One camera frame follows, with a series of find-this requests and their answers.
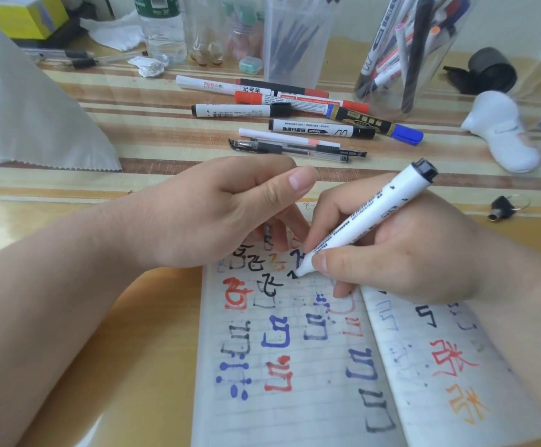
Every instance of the tissue box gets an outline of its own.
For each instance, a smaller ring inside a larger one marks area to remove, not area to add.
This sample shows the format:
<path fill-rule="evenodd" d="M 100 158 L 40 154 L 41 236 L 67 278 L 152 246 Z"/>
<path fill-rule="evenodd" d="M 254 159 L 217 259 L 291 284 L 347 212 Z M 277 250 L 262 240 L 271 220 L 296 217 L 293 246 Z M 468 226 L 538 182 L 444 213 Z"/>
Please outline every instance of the tissue box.
<path fill-rule="evenodd" d="M 68 20 L 61 0 L 0 0 L 0 29 L 16 39 L 47 39 Z"/>

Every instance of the wooden table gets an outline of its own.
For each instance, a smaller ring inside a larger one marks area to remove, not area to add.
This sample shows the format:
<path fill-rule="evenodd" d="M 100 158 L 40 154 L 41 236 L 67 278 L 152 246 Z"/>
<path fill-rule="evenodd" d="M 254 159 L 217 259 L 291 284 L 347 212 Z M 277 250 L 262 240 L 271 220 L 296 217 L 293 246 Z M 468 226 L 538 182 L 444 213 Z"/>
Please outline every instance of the wooden table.
<path fill-rule="evenodd" d="M 367 44 L 331 40 L 319 87 L 330 90 L 333 98 L 349 98 L 366 52 Z M 467 58 L 451 55 L 447 61 L 463 65 Z M 539 76 L 526 72 L 534 68 L 533 63 L 515 64 L 525 82 L 521 94 L 527 95 Z M 240 76 L 234 66 L 183 65 L 156 80 L 142 79 L 133 67 L 121 64 L 82 73 L 47 70 L 47 74 L 109 136 L 124 171 L 0 166 L 0 248 L 70 211 L 232 153 L 227 139 L 237 135 L 240 123 L 193 119 L 189 112 L 194 103 L 229 103 L 230 97 L 184 92 L 174 79 L 176 74 L 189 74 L 231 81 Z M 461 132 L 458 126 L 471 101 L 437 76 L 408 120 L 425 131 L 421 146 L 410 148 L 386 138 L 347 141 L 368 150 L 370 159 L 339 167 L 312 161 L 319 167 L 321 181 L 309 197 L 313 200 L 327 187 L 400 170 L 426 157 L 443 172 L 434 191 L 480 222 L 486 222 L 489 204 L 499 195 L 528 195 L 529 209 L 490 227 L 541 250 L 541 168 L 527 176 L 510 176 L 494 163 L 482 140 Z M 541 85 L 521 104 L 527 124 L 541 118 Z M 264 128 L 255 120 L 244 122 Z M 541 133 L 534 140 L 541 147 Z M 189 446 L 200 285 L 201 269 L 159 269 L 138 279 L 62 377 L 20 445 Z M 541 441 L 534 445 L 541 446 Z"/>

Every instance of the forearm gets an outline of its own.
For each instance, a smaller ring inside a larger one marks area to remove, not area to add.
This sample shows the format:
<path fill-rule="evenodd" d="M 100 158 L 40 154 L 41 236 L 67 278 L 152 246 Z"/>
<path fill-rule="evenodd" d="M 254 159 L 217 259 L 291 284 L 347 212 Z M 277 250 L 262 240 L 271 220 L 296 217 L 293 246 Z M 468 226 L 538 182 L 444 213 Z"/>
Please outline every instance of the forearm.
<path fill-rule="evenodd" d="M 541 407 L 541 255 L 488 236 L 488 269 L 469 306 Z"/>
<path fill-rule="evenodd" d="M 116 298 L 140 274 L 100 207 L 0 251 L 0 446 L 14 445 Z"/>

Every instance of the lined paper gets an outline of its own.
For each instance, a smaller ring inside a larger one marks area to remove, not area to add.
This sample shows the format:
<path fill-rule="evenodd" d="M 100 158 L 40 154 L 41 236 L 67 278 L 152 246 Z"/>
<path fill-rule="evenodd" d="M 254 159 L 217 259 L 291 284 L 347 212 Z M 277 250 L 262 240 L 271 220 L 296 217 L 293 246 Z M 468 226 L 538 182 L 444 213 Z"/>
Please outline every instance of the lined paper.
<path fill-rule="evenodd" d="M 271 241 L 205 268 L 192 446 L 406 445 L 361 293 Z"/>
<path fill-rule="evenodd" d="M 410 446 L 541 438 L 541 413 L 466 305 L 362 293 Z"/>

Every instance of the hand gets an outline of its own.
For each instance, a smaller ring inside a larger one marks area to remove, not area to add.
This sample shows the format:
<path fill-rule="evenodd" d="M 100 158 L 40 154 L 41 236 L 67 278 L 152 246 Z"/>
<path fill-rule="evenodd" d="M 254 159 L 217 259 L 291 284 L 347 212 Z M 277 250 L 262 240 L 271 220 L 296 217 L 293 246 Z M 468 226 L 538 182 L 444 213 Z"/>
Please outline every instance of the hand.
<path fill-rule="evenodd" d="M 315 248 L 393 178 L 385 174 L 331 188 L 320 195 L 304 252 Z M 355 246 L 314 255 L 314 268 L 337 279 L 344 297 L 364 284 L 418 303 L 455 303 L 475 294 L 482 280 L 485 229 L 425 191 Z"/>
<path fill-rule="evenodd" d="M 250 233 L 261 239 L 264 223 L 278 251 L 288 249 L 286 227 L 305 238 L 309 226 L 295 202 L 317 178 L 289 157 L 219 158 L 104 204 L 103 213 L 142 269 L 199 266 L 229 255 Z"/>

